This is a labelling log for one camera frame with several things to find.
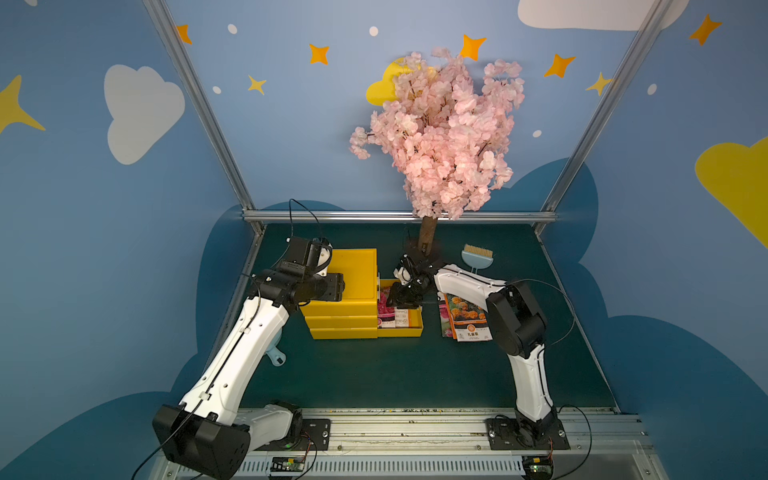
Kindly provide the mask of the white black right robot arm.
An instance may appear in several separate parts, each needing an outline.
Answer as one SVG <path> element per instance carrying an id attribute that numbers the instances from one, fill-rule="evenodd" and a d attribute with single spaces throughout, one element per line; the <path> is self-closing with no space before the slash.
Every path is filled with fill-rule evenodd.
<path id="1" fill-rule="evenodd" d="M 516 388 L 516 416 L 520 423 L 544 430 L 557 412 L 549 394 L 544 366 L 548 321 L 525 280 L 506 282 L 466 271 L 455 264 L 407 266 L 393 271 L 399 284 L 389 300 L 416 305 L 430 288 L 458 296 L 486 313 L 492 339 L 510 361 Z"/>

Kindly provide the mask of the green circuit board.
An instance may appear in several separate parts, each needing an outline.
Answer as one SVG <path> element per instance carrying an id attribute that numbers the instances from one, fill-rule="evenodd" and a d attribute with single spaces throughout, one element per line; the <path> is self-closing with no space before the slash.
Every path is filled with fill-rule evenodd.
<path id="1" fill-rule="evenodd" d="M 553 460 L 549 457 L 525 456 L 522 458 L 524 480 L 551 480 L 553 478 Z"/>
<path id="2" fill-rule="evenodd" d="M 300 457 L 273 457 L 269 462 L 270 475 L 299 476 L 306 470 L 306 460 Z"/>

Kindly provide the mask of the yellow plastic drawer cabinet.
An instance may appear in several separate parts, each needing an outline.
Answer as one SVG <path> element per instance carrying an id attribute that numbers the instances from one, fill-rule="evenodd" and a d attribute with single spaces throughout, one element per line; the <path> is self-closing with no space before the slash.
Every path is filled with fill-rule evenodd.
<path id="1" fill-rule="evenodd" d="M 378 337 L 379 272 L 375 249 L 335 249 L 328 275 L 343 276 L 338 302 L 313 300 L 302 307 L 314 340 Z"/>

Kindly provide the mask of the light blue hand brush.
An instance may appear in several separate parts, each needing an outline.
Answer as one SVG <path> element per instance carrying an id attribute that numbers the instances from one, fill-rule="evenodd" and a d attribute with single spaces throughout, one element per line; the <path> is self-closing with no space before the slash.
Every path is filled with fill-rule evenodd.
<path id="1" fill-rule="evenodd" d="M 489 249 L 466 244 L 461 251 L 463 262 L 470 267 L 472 273 L 489 268 L 493 262 L 493 252 Z"/>

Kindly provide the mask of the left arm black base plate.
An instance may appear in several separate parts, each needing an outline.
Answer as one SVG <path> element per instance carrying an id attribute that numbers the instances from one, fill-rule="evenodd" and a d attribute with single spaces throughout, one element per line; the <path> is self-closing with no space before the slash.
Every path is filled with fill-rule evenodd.
<path id="1" fill-rule="evenodd" d="M 285 437 L 272 441 L 258 451 L 304 451 L 307 447 L 319 451 L 329 448 L 332 422 L 330 419 L 302 419 L 294 422 Z"/>

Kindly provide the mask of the right aluminium frame post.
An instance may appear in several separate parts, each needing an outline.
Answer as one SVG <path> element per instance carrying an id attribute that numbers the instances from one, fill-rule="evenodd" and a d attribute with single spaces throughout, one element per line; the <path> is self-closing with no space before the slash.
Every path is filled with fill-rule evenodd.
<path id="1" fill-rule="evenodd" d="M 602 99 L 598 102 L 579 142 L 546 197 L 540 213 L 547 214 L 551 217 L 551 220 L 542 220 L 535 223 L 534 232 L 537 237 L 541 237 L 549 223 L 556 221 L 557 208 L 580 169 L 585 164 L 588 155 L 597 143 L 600 134 L 608 124 L 635 74 L 662 32 L 664 19 L 673 4 L 672 0 L 657 0 L 651 4 L 646 17 L 615 71 L 613 81 L 608 86 L 608 91 L 602 95 Z"/>

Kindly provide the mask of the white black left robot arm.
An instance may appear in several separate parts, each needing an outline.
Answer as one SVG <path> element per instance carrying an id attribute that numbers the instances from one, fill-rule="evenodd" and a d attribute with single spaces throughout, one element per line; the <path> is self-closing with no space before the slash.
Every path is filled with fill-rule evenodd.
<path id="1" fill-rule="evenodd" d="M 299 408 L 268 404 L 253 420 L 238 423 L 241 400 L 290 315 L 313 300 L 339 302 L 344 289 L 339 273 L 254 275 L 239 317 L 211 364 L 178 405 L 161 406 L 152 421 L 165 458 L 214 479 L 230 479 L 248 452 L 273 442 L 295 444 Z"/>

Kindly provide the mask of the left green circuit board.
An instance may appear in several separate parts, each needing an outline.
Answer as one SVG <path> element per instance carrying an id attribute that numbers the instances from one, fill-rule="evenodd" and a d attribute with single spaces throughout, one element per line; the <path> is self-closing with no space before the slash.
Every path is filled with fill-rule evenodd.
<path id="1" fill-rule="evenodd" d="M 273 457 L 269 462 L 270 475 L 299 476 L 306 470 L 306 460 L 300 457 Z"/>

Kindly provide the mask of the front aluminium mounting rail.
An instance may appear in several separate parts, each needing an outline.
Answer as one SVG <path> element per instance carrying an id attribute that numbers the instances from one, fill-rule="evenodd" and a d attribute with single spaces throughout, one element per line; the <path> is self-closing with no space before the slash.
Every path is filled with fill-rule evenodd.
<path id="1" fill-rule="evenodd" d="M 665 479 L 640 418 L 608 408 L 565 407 L 559 414 L 569 450 L 492 450 L 485 420 L 512 418 L 497 408 L 308 408 L 330 419 L 329 448 L 252 450 L 237 479 L 523 479 L 522 458 L 549 457 L 552 479 Z M 273 457 L 300 457 L 299 476 L 270 475 Z"/>

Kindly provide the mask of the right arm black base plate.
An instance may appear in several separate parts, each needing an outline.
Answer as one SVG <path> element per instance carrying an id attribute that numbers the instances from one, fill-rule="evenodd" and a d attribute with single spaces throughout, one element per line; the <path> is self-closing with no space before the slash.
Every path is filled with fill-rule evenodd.
<path id="1" fill-rule="evenodd" d="M 505 415 L 485 420 L 486 436 L 492 450 L 569 450 L 570 444 L 562 422 L 528 422 Z"/>

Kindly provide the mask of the pink flower seed bag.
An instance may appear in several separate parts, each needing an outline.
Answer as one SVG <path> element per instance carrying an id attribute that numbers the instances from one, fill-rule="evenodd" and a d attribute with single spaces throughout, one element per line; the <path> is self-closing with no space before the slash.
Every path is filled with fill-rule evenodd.
<path id="1" fill-rule="evenodd" d="M 378 327 L 380 329 L 405 329 L 410 327 L 409 310 L 387 304 L 389 287 L 382 287 L 377 303 Z"/>
<path id="2" fill-rule="evenodd" d="M 452 338 L 451 317 L 449 309 L 444 301 L 441 301 L 438 305 L 439 318 L 440 318 L 440 332 L 443 338 Z"/>

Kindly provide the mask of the left aluminium frame post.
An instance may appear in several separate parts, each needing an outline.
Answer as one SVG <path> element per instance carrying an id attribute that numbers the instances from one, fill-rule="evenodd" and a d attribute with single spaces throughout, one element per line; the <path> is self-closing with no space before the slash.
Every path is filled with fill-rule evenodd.
<path id="1" fill-rule="evenodd" d="M 144 0 L 143 4 L 180 76 L 181 82 L 203 125 L 213 150 L 240 203 L 242 216 L 255 211 L 253 200 L 242 173 L 215 117 L 212 106 L 206 97 L 202 83 L 195 72 L 190 56 L 186 51 L 184 42 L 181 40 L 166 2 L 161 0 Z"/>

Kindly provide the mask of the right green circuit board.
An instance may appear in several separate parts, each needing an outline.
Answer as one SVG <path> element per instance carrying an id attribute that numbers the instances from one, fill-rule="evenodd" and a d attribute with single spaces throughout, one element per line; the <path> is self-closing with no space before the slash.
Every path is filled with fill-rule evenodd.
<path id="1" fill-rule="evenodd" d="M 553 460 L 549 457 L 525 456 L 522 458 L 524 480 L 551 480 L 553 478 Z"/>

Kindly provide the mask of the light blue dustpan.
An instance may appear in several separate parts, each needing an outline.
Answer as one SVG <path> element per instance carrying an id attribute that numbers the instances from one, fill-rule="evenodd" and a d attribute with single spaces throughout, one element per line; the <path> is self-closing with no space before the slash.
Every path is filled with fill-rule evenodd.
<path id="1" fill-rule="evenodd" d="M 279 348 L 279 341 L 280 339 L 275 337 L 265 352 L 265 355 L 275 367 L 283 366 L 287 360 L 286 354 Z"/>

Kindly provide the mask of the dark metal tree base plate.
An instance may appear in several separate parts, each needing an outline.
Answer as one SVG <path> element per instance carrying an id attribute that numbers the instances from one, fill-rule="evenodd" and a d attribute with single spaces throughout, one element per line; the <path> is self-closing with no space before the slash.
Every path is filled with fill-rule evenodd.
<path id="1" fill-rule="evenodd" d="M 446 264 L 442 256 L 441 244 L 437 240 L 429 243 L 421 237 L 409 239 L 406 242 L 405 253 L 419 269 L 437 269 Z"/>

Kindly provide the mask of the pink blossom artificial tree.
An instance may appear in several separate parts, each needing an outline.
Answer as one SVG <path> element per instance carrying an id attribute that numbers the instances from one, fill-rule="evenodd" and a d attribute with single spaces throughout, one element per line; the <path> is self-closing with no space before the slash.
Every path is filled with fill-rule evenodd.
<path id="1" fill-rule="evenodd" d="M 505 160 L 515 126 L 513 113 L 525 100 L 522 67 L 496 60 L 485 66 L 477 88 L 461 56 L 433 52 L 431 66 L 418 52 L 398 64 L 394 99 L 358 127 L 350 150 L 359 159 L 378 146 L 404 175 L 404 191 L 421 219 L 419 237 L 435 240 L 440 218 L 458 219 L 477 211 L 513 171 Z"/>

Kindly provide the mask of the horizontal aluminium frame rail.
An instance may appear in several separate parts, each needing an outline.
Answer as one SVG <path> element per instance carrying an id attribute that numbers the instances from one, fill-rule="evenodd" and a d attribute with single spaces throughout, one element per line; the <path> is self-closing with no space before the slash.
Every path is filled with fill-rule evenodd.
<path id="1" fill-rule="evenodd" d="M 417 223 L 421 219 L 410 212 L 397 211 L 314 211 L 306 210 L 244 210 L 243 218 L 250 222 L 286 223 L 319 222 L 328 223 Z M 554 212 L 468 212 L 457 223 L 468 224 L 527 224 L 553 223 L 557 220 Z"/>

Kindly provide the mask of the aluminium frame post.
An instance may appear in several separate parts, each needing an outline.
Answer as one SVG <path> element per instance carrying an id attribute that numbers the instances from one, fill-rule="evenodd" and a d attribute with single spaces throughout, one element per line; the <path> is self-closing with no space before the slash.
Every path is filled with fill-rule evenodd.
<path id="1" fill-rule="evenodd" d="M 144 0 L 143 4 L 180 76 L 181 82 L 203 125 L 213 150 L 240 203 L 242 216 L 255 211 L 253 200 L 242 173 L 215 117 L 212 106 L 206 97 L 202 83 L 195 72 L 190 56 L 186 51 L 184 42 L 181 40 L 166 2 L 161 0 Z"/>
<path id="2" fill-rule="evenodd" d="M 551 220 L 542 220 L 535 223 L 534 232 L 537 237 L 541 237 L 549 223 L 556 221 L 557 208 L 580 169 L 585 164 L 588 155 L 597 143 L 600 134 L 608 124 L 635 74 L 662 32 L 664 19 L 673 4 L 672 0 L 657 0 L 651 4 L 646 17 L 615 71 L 613 81 L 608 86 L 608 91 L 602 95 L 602 99 L 598 102 L 579 142 L 546 197 L 540 213 L 547 214 L 551 217 Z"/>

